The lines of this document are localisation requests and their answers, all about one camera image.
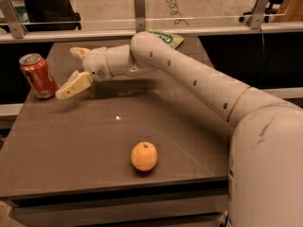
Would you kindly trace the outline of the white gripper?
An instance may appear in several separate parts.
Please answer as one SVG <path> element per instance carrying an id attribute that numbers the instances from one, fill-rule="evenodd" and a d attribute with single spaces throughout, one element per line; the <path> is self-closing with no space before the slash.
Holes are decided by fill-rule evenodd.
<path id="1" fill-rule="evenodd" d="M 73 57 L 82 61 L 82 67 L 86 72 L 74 71 L 68 81 L 56 92 L 55 97 L 57 99 L 68 99 L 86 90 L 92 85 L 93 80 L 102 82 L 112 78 L 107 62 L 106 47 L 92 50 L 83 47 L 71 47 L 69 51 Z"/>

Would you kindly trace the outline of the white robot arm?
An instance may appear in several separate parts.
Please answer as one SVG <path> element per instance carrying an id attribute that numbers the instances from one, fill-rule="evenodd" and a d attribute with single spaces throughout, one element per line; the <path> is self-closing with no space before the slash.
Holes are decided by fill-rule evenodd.
<path id="1" fill-rule="evenodd" d="M 229 227 L 303 227 L 303 111 L 196 61 L 150 32 L 130 43 L 73 47 L 83 70 L 57 91 L 66 99 L 117 76 L 161 70 L 234 126 L 229 155 Z"/>

